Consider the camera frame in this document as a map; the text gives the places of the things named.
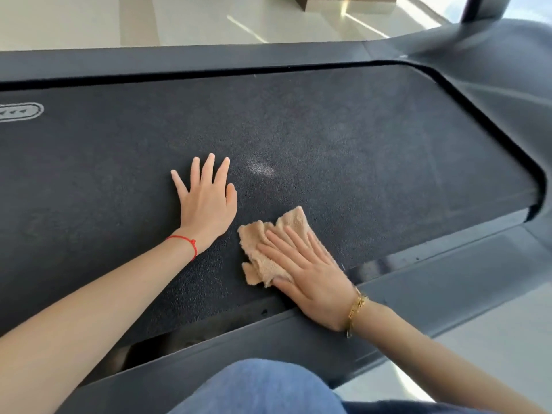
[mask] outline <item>blue jeans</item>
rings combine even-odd
[[[342,402],[300,366],[248,359],[222,369],[169,414],[452,414],[478,413],[446,404],[410,401]]]

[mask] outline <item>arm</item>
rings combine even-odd
[[[353,284],[309,234],[312,249],[292,230],[285,233],[295,247],[267,232],[275,245],[259,251],[284,268],[274,286],[295,301],[309,318],[334,331],[343,331],[357,299]],[[356,334],[372,342],[435,400],[501,414],[545,414],[546,411],[494,377],[420,333],[390,308],[368,301],[353,318]]]
[[[237,210],[236,190],[226,187],[230,160],[213,183],[214,161],[211,154],[200,175],[194,159],[190,192],[171,172],[181,201],[175,234],[195,239],[198,253],[228,229]],[[0,338],[0,412],[53,413],[193,257],[189,242],[168,239]]]

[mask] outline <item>beige towel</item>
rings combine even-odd
[[[293,282],[292,277],[287,271],[285,271],[278,264],[265,257],[264,254],[257,250],[258,243],[273,246],[273,244],[267,239],[267,229],[278,231],[281,236],[283,236],[283,238],[286,240],[286,242],[294,247],[292,241],[283,231],[284,226],[290,226],[312,249],[312,245],[308,240],[307,233],[309,231],[313,232],[313,230],[308,225],[307,217],[305,216],[305,213],[300,206],[293,210],[290,210],[289,212],[286,212],[284,215],[278,218],[275,226],[272,224],[272,222],[257,221],[248,225],[242,225],[238,228],[239,243],[241,244],[242,248],[245,251],[245,254],[247,255],[247,257],[249,257],[249,260],[251,262],[242,264],[245,273],[245,280],[248,285],[257,285],[260,282],[264,282],[264,286],[268,288],[269,286],[271,286],[272,279],[276,276],[282,276]],[[320,243],[318,238],[316,238],[316,235],[314,236],[321,249],[329,256],[328,251]]]

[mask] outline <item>gold chain bracelet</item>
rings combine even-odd
[[[354,319],[354,316],[358,313],[358,311],[362,308],[362,306],[368,302],[368,297],[366,295],[363,295],[361,293],[361,291],[359,291],[357,288],[355,288],[357,294],[358,294],[358,298],[357,300],[355,301],[355,303],[353,304],[353,306],[351,307],[350,311],[349,311],[349,317],[347,318],[347,324],[346,324],[346,327],[345,327],[345,332],[346,332],[346,336],[347,338],[351,338],[353,337],[353,319]]]

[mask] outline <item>black running belt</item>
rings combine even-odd
[[[178,226],[169,171],[231,157],[227,234],[121,344],[275,291],[245,285],[236,230],[303,206],[345,268],[533,205],[532,176],[431,79],[358,67],[5,91],[38,118],[0,123],[0,333]]]

